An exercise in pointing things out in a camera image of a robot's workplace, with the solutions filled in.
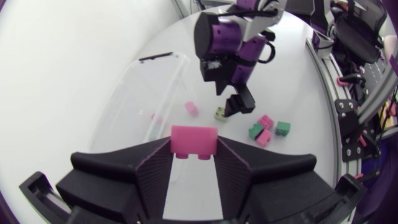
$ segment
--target green lego block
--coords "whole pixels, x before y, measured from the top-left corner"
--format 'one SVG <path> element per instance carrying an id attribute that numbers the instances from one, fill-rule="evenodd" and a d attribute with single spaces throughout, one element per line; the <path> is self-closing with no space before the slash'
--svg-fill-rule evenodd
<path id="1" fill-rule="evenodd" d="M 256 123 L 253 125 L 253 128 L 249 129 L 249 137 L 253 140 L 256 140 L 263 130 L 264 127 L 261 124 Z"/>
<path id="2" fill-rule="evenodd" d="M 286 136 L 290 131 L 290 123 L 278 122 L 276 126 L 276 135 Z"/>
<path id="3" fill-rule="evenodd" d="M 224 111 L 224 108 L 218 107 L 216 113 L 214 114 L 214 118 L 216 118 L 217 121 L 226 122 L 228 118 L 224 117 Z"/>

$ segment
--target clear plastic container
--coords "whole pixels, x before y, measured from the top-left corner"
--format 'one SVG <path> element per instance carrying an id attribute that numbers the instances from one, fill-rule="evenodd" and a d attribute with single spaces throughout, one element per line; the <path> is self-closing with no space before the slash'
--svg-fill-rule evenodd
<path id="1" fill-rule="evenodd" d="M 184 54 L 172 53 L 130 64 L 93 134 L 91 151 L 115 151 L 170 134 L 171 115 L 190 116 L 184 104 L 197 102 L 185 78 L 189 63 Z"/>

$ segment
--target pink lego block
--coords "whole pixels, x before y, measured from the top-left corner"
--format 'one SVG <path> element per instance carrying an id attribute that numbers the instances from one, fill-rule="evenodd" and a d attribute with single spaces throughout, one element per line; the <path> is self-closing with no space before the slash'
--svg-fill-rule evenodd
<path id="1" fill-rule="evenodd" d="M 155 114 L 152 114 L 152 115 L 150 116 L 150 119 L 153 121 L 154 118 L 155 118 Z M 157 118 L 156 123 L 161 123 L 162 121 L 163 121 L 162 116 L 159 116 L 159 117 Z"/>
<path id="2" fill-rule="evenodd" d="M 365 141 L 365 139 L 363 139 L 363 136 L 362 136 L 362 135 L 361 135 L 361 137 L 359 137 L 358 141 L 361 143 L 361 145 L 362 145 L 363 147 L 366 147 L 366 146 L 367 146 L 366 141 Z"/>
<path id="3" fill-rule="evenodd" d="M 342 77 L 337 77 L 337 79 L 336 79 L 337 85 L 339 85 L 339 86 L 348 86 L 349 83 L 340 81 L 340 78 L 342 78 Z"/>
<path id="4" fill-rule="evenodd" d="M 389 113 L 390 116 L 395 116 L 397 114 L 396 106 L 397 105 L 395 103 L 391 106 L 391 110 Z"/>
<path id="5" fill-rule="evenodd" d="M 270 129 L 274 125 L 274 121 L 266 114 L 264 114 L 264 116 L 262 116 L 257 122 L 261 124 L 264 129 Z"/>
<path id="6" fill-rule="evenodd" d="M 190 113 L 192 116 L 199 115 L 198 108 L 191 101 L 185 103 L 184 106 L 185 109 L 187 109 L 188 113 Z"/>
<path id="7" fill-rule="evenodd" d="M 208 160 L 217 152 L 217 139 L 217 128 L 173 125 L 170 152 L 179 159 L 196 154 L 199 159 Z"/>
<path id="8" fill-rule="evenodd" d="M 271 132 L 269 132 L 268 130 L 263 130 L 260 136 L 256 139 L 256 143 L 261 147 L 266 147 L 271 140 L 271 135 Z"/>

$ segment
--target purple robot arm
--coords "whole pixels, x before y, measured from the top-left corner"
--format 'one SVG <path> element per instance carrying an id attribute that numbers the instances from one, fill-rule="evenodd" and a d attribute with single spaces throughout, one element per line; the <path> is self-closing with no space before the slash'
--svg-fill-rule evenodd
<path id="1" fill-rule="evenodd" d="M 246 86 L 257 62 L 268 63 L 275 56 L 269 26 L 280 21 L 286 0 L 237 0 L 224 14 L 203 12 L 195 26 L 195 50 L 201 60 L 205 82 L 216 83 L 221 95 L 227 85 L 236 90 L 226 101 L 225 116 L 251 113 L 256 107 Z M 266 60 L 259 57 L 265 45 L 271 48 Z"/>

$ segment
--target white wall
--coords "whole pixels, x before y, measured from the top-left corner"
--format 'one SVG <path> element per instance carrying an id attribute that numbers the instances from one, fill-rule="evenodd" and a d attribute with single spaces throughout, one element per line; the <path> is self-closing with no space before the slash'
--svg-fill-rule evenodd
<path id="1" fill-rule="evenodd" d="M 194 0 L 175 0 L 180 7 L 181 13 L 184 17 L 194 14 L 199 11 Z"/>
<path id="2" fill-rule="evenodd" d="M 386 21 L 381 26 L 379 35 L 381 37 L 385 37 L 387 35 L 397 35 L 396 31 L 394 30 L 394 26 L 392 25 L 391 18 L 389 16 L 387 16 Z"/>
<path id="3" fill-rule="evenodd" d="M 0 12 L 0 191 L 21 223 L 43 219 L 19 184 L 40 170 L 55 185 L 72 169 L 70 152 L 88 147 L 118 76 L 177 20 L 165 0 L 6 1 Z"/>

